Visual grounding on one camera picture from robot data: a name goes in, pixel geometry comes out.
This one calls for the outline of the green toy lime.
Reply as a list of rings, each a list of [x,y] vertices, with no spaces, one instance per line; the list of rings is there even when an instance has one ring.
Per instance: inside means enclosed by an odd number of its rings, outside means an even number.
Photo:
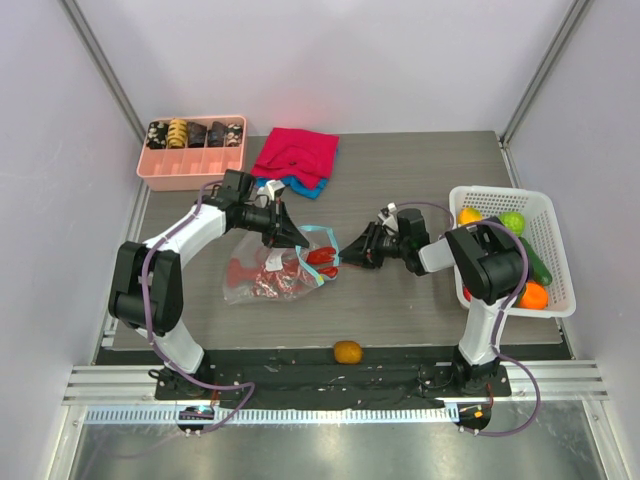
[[[520,212],[509,211],[498,216],[501,223],[514,235],[521,237],[526,228],[526,219]]]

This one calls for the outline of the pink compartment tray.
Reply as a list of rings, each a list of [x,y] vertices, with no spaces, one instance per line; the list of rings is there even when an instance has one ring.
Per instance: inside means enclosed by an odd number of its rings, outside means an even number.
[[[213,121],[226,126],[233,122],[244,124],[242,145],[235,148],[210,148],[207,142],[203,148],[151,150],[143,148],[139,157],[137,174],[153,191],[197,190],[206,182],[222,179],[227,169],[242,170],[245,163],[247,121],[241,115],[202,116],[202,117],[166,117],[168,123],[173,118],[194,121],[207,126],[207,132]]]

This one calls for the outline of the brown toy potato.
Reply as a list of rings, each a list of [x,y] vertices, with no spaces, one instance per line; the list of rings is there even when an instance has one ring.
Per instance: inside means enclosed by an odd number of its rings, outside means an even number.
[[[357,365],[364,357],[363,348],[355,341],[338,341],[333,347],[334,359],[343,365]]]

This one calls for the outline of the clear zip top bag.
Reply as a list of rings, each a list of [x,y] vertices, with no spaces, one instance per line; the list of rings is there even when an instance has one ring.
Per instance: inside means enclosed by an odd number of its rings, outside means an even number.
[[[335,280],[340,259],[334,230],[303,225],[300,231],[309,241],[307,248],[266,247],[258,234],[246,234],[227,264],[222,283],[226,303],[293,301]]]

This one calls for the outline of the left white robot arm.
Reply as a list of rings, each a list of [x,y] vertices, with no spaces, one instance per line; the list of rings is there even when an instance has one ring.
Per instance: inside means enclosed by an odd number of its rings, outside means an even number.
[[[233,229],[256,232],[266,247],[308,247],[281,199],[285,185],[229,169],[203,185],[186,215],[143,242],[127,241],[117,252],[108,312],[145,337],[166,368],[179,375],[190,398],[205,397],[213,369],[204,348],[182,320],[183,268],[207,245]]]

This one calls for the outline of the white plastic basket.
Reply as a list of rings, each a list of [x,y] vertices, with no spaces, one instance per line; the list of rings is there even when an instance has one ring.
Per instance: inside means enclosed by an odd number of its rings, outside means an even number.
[[[494,186],[458,186],[449,193],[449,209],[457,215],[467,207],[484,217],[504,212],[524,216],[523,237],[545,264],[552,282],[545,287],[548,304],[543,310],[512,307],[510,316],[531,318],[566,318],[576,310],[576,296],[564,249],[562,235],[551,199],[540,192]]]

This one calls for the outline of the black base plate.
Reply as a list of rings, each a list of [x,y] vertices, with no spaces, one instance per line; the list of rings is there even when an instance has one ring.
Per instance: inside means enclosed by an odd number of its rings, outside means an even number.
[[[462,383],[453,347],[367,347],[360,363],[340,364],[330,348],[210,350],[205,390],[166,368],[151,369],[158,400],[193,400],[266,410],[405,410],[438,408],[447,399],[506,398],[504,366]]]

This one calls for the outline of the red toy lobster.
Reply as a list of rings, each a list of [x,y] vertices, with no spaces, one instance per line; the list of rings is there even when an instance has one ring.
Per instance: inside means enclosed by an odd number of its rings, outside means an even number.
[[[231,258],[223,294],[229,304],[292,301],[335,280],[338,273],[335,247],[299,251],[260,247],[251,260]]]

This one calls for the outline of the blue folded cloth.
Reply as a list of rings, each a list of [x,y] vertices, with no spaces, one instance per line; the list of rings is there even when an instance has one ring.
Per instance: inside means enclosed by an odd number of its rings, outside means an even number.
[[[289,187],[294,193],[301,195],[307,199],[315,200],[326,188],[328,180],[326,178],[320,179],[314,188],[305,186],[295,176],[284,177],[282,179],[282,183]]]

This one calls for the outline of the yellow striped sock roll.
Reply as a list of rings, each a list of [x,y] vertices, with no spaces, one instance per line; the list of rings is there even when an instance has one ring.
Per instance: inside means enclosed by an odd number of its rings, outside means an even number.
[[[168,149],[182,149],[188,142],[188,122],[184,119],[173,118],[170,120],[166,135]]]

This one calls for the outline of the red folded cloth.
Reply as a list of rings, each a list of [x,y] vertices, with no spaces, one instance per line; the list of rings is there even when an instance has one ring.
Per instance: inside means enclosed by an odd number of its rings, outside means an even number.
[[[251,169],[254,177],[279,180],[295,176],[314,188],[331,177],[340,137],[304,129],[274,128]]]

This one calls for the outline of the black patterned sock roll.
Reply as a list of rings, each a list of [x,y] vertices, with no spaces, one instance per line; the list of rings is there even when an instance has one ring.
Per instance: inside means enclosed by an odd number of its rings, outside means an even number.
[[[220,121],[213,121],[207,132],[207,146],[221,148],[225,145],[227,126]]]

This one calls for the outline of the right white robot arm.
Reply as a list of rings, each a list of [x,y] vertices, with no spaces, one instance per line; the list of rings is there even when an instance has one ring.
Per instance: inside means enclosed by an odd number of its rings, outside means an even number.
[[[531,273],[526,249],[499,218],[471,222],[431,240],[420,210],[382,212],[339,257],[363,269],[400,259],[417,276],[455,268],[470,306],[447,385],[472,395],[498,375],[503,322]]]

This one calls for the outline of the black dotted sock roll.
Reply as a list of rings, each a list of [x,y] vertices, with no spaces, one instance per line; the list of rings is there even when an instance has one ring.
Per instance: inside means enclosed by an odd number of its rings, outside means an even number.
[[[235,148],[242,145],[244,124],[242,122],[229,123],[225,127],[224,146]]]

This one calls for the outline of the dark brown sock roll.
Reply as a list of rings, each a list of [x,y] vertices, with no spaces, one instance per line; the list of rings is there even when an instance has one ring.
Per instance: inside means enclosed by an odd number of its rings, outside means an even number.
[[[187,147],[203,148],[207,139],[207,126],[198,122],[187,122]]]

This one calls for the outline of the black floral sock roll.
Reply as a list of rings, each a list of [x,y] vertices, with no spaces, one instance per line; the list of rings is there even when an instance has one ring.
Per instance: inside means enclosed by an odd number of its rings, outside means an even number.
[[[156,120],[149,123],[145,139],[145,147],[151,150],[164,150],[167,148],[167,136],[169,123],[164,120]]]

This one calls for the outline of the yellow orange toy mango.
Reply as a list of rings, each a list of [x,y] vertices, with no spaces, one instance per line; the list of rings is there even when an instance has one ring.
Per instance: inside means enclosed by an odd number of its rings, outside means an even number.
[[[459,226],[471,224],[484,219],[484,216],[473,207],[465,207],[461,209],[457,216],[457,224]]]

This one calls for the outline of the green toy cucumber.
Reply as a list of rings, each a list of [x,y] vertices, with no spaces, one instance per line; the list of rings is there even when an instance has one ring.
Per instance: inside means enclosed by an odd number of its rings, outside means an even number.
[[[553,276],[547,268],[546,264],[542,261],[541,257],[535,252],[531,244],[523,237],[519,238],[522,243],[528,257],[530,278],[537,284],[548,287],[553,282]]]

